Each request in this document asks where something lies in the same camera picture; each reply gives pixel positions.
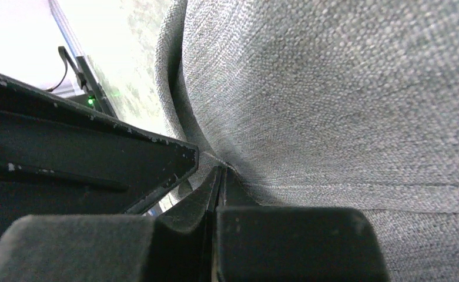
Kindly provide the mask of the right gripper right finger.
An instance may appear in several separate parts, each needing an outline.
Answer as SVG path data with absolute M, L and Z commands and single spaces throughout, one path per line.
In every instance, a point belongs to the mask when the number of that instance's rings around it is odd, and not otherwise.
M 374 229 L 351 208 L 257 204 L 224 169 L 215 210 L 219 281 L 388 281 Z

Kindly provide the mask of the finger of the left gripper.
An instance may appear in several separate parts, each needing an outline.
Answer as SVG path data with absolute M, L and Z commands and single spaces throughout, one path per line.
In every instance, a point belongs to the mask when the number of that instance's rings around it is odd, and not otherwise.
M 138 214 L 198 165 L 195 145 L 0 74 L 0 237 L 29 214 Z

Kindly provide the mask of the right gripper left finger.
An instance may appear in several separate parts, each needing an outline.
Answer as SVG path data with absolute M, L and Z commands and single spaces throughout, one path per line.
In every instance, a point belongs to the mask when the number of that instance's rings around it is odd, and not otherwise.
M 0 281 L 211 281 L 222 170 L 155 218 L 25 216 L 0 239 Z

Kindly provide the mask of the grey cloth napkin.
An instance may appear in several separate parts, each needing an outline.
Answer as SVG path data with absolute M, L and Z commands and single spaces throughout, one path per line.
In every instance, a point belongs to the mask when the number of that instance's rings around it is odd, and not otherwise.
M 361 210 L 393 281 L 459 281 L 459 1 L 173 1 L 155 71 L 203 169 Z

